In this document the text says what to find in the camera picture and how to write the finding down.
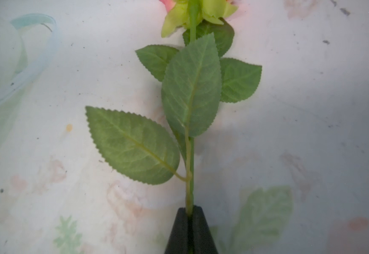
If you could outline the pink rose small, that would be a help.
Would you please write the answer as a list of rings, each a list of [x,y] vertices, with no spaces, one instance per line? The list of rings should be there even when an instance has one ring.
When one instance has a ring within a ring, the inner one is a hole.
[[[186,214],[194,213],[194,138],[206,132],[221,102],[251,97],[262,67],[226,58],[234,38],[226,19],[238,7],[232,1],[164,1],[167,14],[161,36],[184,28],[185,46],[149,45],[136,51],[144,67],[162,83],[161,101],[169,127],[137,114],[86,107],[94,145],[113,169],[137,182],[160,185],[186,174]]]

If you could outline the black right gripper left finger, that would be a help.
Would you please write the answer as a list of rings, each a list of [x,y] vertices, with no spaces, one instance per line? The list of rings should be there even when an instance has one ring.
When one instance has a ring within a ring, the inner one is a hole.
[[[168,243],[164,254],[187,254],[189,253],[189,221],[186,209],[181,207],[172,226]]]

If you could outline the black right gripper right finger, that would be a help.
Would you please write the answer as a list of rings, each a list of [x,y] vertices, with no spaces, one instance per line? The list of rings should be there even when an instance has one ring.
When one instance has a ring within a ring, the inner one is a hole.
[[[203,209],[197,205],[189,219],[189,253],[218,254]]]

